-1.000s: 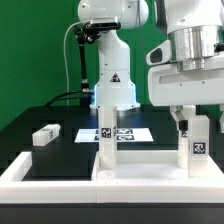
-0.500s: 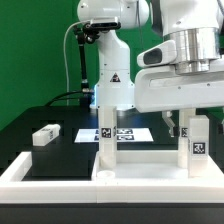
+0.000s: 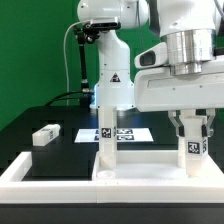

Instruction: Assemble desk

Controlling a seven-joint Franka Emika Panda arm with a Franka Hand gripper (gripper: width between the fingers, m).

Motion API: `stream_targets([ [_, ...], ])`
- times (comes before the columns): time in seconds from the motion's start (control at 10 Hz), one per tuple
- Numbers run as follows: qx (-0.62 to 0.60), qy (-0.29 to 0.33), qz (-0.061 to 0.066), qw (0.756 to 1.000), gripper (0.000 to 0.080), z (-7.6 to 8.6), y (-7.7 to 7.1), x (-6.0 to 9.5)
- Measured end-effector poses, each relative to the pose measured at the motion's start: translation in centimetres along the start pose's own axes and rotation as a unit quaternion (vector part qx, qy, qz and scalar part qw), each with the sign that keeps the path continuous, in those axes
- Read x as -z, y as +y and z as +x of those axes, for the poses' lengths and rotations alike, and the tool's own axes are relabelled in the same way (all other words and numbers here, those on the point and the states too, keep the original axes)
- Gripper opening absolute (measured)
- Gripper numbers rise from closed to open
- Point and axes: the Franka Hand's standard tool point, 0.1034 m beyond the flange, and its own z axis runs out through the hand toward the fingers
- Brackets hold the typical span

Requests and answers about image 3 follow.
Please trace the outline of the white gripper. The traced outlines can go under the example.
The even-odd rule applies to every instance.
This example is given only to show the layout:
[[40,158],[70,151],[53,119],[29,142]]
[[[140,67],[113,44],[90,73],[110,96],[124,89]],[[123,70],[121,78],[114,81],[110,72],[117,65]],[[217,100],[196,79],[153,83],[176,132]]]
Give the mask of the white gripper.
[[214,108],[224,108],[224,55],[202,64],[202,72],[172,76],[165,65],[167,46],[157,44],[137,55],[135,66],[139,69],[134,79],[134,98],[140,112],[169,111],[168,117],[178,137],[185,136],[184,125],[177,111],[206,109],[202,115],[201,133],[212,137]]

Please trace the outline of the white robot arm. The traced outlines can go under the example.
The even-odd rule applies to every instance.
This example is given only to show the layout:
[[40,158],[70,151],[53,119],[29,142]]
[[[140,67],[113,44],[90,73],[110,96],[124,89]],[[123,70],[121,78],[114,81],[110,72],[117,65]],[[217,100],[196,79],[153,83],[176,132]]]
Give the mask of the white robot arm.
[[98,48],[93,109],[166,111],[179,136],[211,135],[224,107],[224,0],[80,0],[84,41]]

